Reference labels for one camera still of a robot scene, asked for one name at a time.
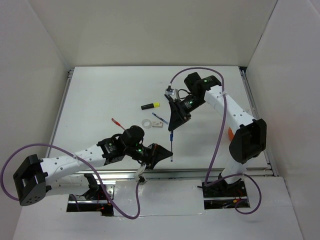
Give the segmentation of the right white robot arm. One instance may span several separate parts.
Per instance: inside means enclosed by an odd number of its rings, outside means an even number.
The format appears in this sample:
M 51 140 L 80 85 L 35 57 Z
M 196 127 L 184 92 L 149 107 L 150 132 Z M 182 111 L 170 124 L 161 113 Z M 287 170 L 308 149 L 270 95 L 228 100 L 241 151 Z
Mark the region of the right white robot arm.
M 258 157 L 266 149 L 267 124 L 260 118 L 256 119 L 227 94 L 224 78 L 210 75 L 201 78 L 197 72 L 189 74 L 184 79 L 188 95 L 183 98 L 167 98 L 170 106 L 168 130 L 174 131 L 191 119 L 191 112 L 207 103 L 221 116 L 221 126 L 228 126 L 233 137 L 228 150 L 230 160 L 219 174 L 215 185 L 220 194 L 230 196 L 246 171 L 248 162 Z

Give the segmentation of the dark blue gel pen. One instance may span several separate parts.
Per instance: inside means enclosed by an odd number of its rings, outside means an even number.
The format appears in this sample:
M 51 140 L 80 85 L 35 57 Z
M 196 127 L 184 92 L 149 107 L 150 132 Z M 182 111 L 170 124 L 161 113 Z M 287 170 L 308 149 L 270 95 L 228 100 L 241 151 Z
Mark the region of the dark blue gel pen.
M 170 151 L 172 155 L 170 156 L 170 162 L 173 162 L 173 140 L 174 140 L 174 131 L 170 132 Z

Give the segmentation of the red gel pen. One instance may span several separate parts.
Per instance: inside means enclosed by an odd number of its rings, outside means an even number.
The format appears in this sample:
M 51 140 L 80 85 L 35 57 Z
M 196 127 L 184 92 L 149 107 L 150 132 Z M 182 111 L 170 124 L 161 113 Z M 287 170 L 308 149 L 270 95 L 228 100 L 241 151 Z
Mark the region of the red gel pen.
M 117 121 L 115 120 L 114 118 L 111 119 L 111 121 L 116 124 L 118 127 L 120 127 L 121 129 L 125 130 L 125 128 Z

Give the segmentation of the yellow cap black highlighter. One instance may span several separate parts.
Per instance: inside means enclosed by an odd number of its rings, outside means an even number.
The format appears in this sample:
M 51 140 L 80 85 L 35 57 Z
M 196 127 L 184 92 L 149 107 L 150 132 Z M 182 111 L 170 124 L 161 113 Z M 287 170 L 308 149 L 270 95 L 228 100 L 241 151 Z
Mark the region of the yellow cap black highlighter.
M 142 105 L 140 108 L 141 108 L 141 110 L 147 110 L 147 109 L 153 109 L 153 108 L 158 108 L 158 107 L 160 107 L 160 103 L 153 102 L 153 103 Z

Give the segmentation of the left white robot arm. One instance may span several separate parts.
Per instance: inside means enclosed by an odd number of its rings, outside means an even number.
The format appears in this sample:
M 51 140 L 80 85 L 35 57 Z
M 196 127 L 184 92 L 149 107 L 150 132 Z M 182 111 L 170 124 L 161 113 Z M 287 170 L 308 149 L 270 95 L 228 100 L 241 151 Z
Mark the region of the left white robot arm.
M 30 206 L 53 192 L 54 183 L 87 169 L 118 163 L 128 156 L 140 164 L 140 170 L 152 170 L 156 164 L 173 156 L 163 146 L 152 143 L 143 145 L 144 130 L 136 125 L 105 138 L 91 147 L 71 153 L 64 149 L 63 156 L 39 158 L 29 155 L 13 174 L 21 206 Z

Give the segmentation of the blue clear barrel pen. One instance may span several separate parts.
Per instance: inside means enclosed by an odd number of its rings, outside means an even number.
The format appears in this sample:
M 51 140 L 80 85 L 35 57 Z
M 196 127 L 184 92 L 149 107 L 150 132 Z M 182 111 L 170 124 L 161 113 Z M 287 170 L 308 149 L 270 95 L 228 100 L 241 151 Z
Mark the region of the blue clear barrel pen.
M 151 113 L 153 116 L 155 116 L 157 119 L 161 120 L 162 122 L 164 122 L 165 124 L 169 125 L 169 122 L 164 120 L 162 117 L 160 117 L 159 115 L 157 115 L 156 113 L 152 112 Z

